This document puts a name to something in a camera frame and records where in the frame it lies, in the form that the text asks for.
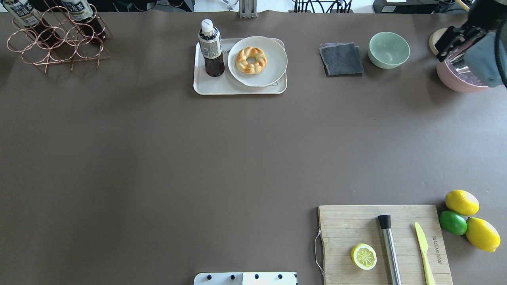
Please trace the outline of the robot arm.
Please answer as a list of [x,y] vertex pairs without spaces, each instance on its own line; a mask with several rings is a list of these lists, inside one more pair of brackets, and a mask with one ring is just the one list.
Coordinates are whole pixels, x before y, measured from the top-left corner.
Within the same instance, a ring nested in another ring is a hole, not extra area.
[[444,85],[473,93],[506,85],[506,1],[475,0],[461,27],[431,42]]

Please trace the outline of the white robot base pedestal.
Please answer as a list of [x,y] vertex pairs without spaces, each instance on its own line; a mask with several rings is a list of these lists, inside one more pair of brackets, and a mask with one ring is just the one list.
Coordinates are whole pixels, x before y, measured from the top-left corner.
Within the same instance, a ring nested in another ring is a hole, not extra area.
[[203,272],[196,274],[194,285],[297,285],[296,272]]

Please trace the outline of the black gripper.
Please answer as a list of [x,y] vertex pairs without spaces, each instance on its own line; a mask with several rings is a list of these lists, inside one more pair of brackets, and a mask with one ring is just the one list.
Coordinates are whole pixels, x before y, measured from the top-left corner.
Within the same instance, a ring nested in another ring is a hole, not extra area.
[[481,27],[463,25],[461,27],[451,26],[443,33],[436,42],[438,61],[443,62],[458,47],[466,43],[474,43],[483,38],[487,30]]

